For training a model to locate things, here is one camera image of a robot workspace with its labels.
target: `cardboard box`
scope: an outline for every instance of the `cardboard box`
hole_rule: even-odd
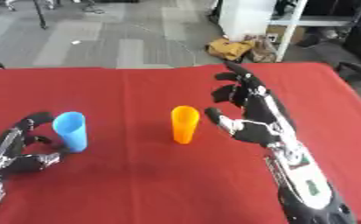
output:
[[[283,25],[270,25],[267,28],[267,37],[274,44],[281,43],[283,34],[285,34],[286,26]],[[295,28],[295,33],[290,41],[291,44],[297,44],[302,40],[305,33],[305,28],[298,26]]]

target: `chair leg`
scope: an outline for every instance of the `chair leg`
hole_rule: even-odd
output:
[[[46,21],[43,16],[43,12],[40,9],[40,6],[38,5],[38,0],[33,0],[33,3],[35,4],[36,12],[38,13],[38,19],[40,20],[40,27],[45,30],[47,28]]]

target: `orange cup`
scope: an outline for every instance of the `orange cup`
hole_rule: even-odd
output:
[[[190,106],[178,106],[170,113],[172,118],[173,139],[179,144],[187,144],[192,140],[198,126],[199,112]]]

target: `shelf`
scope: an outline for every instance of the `shelf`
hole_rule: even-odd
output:
[[[271,20],[271,25],[289,25],[291,15]],[[303,16],[299,26],[350,26],[353,17]]]

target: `blue cup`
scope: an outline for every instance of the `blue cup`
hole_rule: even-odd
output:
[[[82,152],[87,147],[85,117],[81,113],[66,112],[57,116],[52,128],[71,152]]]

